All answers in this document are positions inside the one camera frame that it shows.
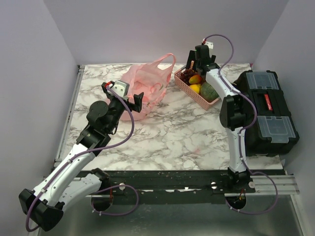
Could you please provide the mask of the orange fake pepper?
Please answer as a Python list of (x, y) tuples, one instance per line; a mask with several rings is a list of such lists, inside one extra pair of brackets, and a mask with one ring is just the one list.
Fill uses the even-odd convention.
[(200, 84), (201, 82), (202, 82), (202, 77), (200, 75), (198, 75), (198, 74), (191, 76), (190, 79), (189, 79), (189, 83), (191, 85), (193, 85), (193, 84)]

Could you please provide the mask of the dark red fake grapes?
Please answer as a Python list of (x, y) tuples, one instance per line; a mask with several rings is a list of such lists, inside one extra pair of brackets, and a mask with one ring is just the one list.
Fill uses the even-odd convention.
[(191, 69), (185, 69), (184, 71), (181, 72), (180, 74), (180, 79), (189, 85), (189, 80), (192, 76), (196, 75), (196, 72), (191, 70)]

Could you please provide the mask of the yellow fake lemon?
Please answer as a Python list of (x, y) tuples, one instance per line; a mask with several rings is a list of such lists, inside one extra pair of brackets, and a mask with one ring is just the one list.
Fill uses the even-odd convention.
[(197, 94), (200, 94), (201, 84), (192, 84), (189, 87)]

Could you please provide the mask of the green fake melon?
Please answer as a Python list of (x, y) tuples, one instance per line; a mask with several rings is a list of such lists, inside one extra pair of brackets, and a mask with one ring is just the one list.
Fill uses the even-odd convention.
[(213, 102), (219, 97), (216, 90), (207, 82), (204, 82), (200, 87), (200, 95), (207, 102)]

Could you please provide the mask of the pink plastic bag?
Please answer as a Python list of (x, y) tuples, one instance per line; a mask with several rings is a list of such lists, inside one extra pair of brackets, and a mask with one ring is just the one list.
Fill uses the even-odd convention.
[[(158, 65), (168, 57), (173, 59), (171, 65), (160, 69)], [(122, 75), (121, 81), (129, 84), (127, 98), (130, 102), (134, 102), (135, 94), (144, 93), (141, 112), (132, 112), (135, 121), (145, 119), (164, 98), (175, 63), (176, 57), (169, 53), (152, 63), (133, 65)]]

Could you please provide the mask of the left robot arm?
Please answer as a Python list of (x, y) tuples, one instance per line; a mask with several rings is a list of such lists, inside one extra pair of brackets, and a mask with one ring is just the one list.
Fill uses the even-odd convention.
[(101, 87), (110, 102), (99, 100), (90, 106), (88, 124), (67, 157), (34, 189), (24, 189), (19, 194), (22, 210), (27, 216), (25, 226), (29, 233), (38, 228), (44, 231), (53, 229), (67, 208), (90, 194), (109, 195), (107, 206), (93, 209), (99, 215), (106, 215), (107, 208), (113, 202), (114, 188), (133, 189), (127, 184), (112, 185), (109, 175), (99, 168), (91, 170), (80, 181), (73, 181), (101, 151), (111, 148), (109, 142), (117, 131), (122, 114), (128, 112), (132, 117), (133, 111), (142, 110), (144, 94), (135, 94), (133, 102), (129, 102), (128, 83), (117, 80), (103, 83)]

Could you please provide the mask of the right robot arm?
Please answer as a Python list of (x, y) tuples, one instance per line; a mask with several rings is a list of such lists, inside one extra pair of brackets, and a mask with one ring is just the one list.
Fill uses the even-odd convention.
[(210, 84), (222, 100), (220, 122), (225, 128), (229, 145), (229, 166), (226, 181), (227, 189), (233, 193), (244, 187), (244, 181), (250, 178), (246, 167), (245, 124), (247, 115), (243, 109), (244, 98), (231, 82), (222, 74), (210, 55), (208, 45), (195, 46), (189, 52), (186, 68), (192, 66), (201, 78)]

